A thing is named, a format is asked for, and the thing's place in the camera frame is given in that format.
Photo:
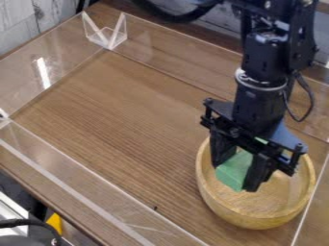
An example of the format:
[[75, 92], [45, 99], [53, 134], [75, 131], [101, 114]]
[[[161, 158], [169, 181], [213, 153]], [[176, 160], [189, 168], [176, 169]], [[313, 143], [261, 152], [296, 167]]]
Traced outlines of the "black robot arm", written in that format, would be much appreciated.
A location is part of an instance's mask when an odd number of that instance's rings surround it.
[[254, 192], [275, 172], [292, 176], [308, 145], [289, 132], [284, 118], [296, 85], [309, 89], [301, 71], [313, 65], [319, 0], [209, 0], [184, 14], [162, 11], [150, 0], [131, 0], [165, 21], [192, 22], [225, 2], [241, 12], [242, 64], [232, 102], [204, 101], [201, 124], [210, 130], [212, 161], [221, 168], [240, 150], [252, 155], [242, 190]]

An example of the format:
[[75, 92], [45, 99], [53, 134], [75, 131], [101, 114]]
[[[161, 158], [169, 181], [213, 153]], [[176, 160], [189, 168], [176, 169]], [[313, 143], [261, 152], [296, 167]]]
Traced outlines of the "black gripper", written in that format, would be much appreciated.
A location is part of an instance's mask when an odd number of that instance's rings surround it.
[[201, 125], [210, 131], [213, 166], [237, 153], [237, 144], [257, 154], [246, 172], [244, 190], [256, 192], [280, 170], [293, 176], [308, 145], [284, 122], [287, 93], [238, 88], [236, 101], [206, 98]]

